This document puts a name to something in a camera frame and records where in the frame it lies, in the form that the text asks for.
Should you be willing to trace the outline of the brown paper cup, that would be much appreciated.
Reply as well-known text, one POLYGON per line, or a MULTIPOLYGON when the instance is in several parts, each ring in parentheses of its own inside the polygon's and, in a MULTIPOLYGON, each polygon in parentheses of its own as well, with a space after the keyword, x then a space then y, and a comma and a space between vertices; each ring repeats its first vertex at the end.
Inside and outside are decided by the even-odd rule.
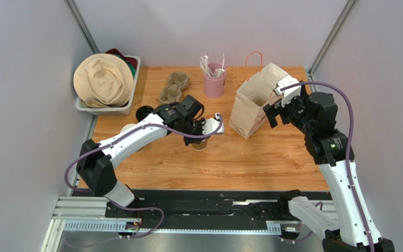
POLYGON ((200 141, 194 142, 194 143, 192 143, 191 145, 192 145, 192 148, 193 148, 194 150, 196 150, 196 151, 203 151, 203 150, 207 147, 207 144, 208 144, 208 140, 207 140, 207 139, 204 139, 204 140, 200 140, 200 141))

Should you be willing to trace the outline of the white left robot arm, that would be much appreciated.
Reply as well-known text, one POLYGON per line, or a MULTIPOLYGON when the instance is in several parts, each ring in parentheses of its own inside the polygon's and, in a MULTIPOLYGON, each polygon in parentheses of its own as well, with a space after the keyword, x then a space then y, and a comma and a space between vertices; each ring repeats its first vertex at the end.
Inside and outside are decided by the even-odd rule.
POLYGON ((181 102, 157 108, 142 106, 137 110, 137 124, 99 143, 86 141, 72 165, 94 196, 105 197, 117 208, 129 211, 136 196, 118 181, 114 169, 139 149, 171 133, 183 136, 185 145, 201 144, 212 135, 223 133, 219 113, 210 119, 199 119, 196 116, 200 111, 204 111, 204 106, 190 95, 181 102))

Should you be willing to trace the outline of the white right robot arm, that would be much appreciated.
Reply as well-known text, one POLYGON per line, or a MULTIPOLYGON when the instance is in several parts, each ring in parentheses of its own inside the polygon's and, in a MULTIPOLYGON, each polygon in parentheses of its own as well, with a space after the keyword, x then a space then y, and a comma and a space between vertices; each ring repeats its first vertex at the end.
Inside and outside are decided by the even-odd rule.
POLYGON ((337 218, 326 215, 299 190, 280 195, 281 214, 302 221, 322 240, 324 251, 395 251, 393 242, 382 237, 368 212, 353 152, 346 161, 348 137, 335 129, 338 106, 332 94, 305 93, 288 104, 266 104, 263 111, 271 127, 280 116, 283 124, 290 123, 304 134, 306 149, 330 189, 337 218))

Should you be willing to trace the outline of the white paper takeout bag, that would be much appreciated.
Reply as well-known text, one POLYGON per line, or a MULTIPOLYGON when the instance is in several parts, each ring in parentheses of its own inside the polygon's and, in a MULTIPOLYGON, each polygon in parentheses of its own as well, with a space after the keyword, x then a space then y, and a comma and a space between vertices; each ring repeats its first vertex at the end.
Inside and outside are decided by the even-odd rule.
POLYGON ((289 74, 279 66, 263 66, 238 88, 229 119, 229 126, 244 139, 250 138, 268 119, 263 107, 281 97, 273 92, 276 85, 289 74))

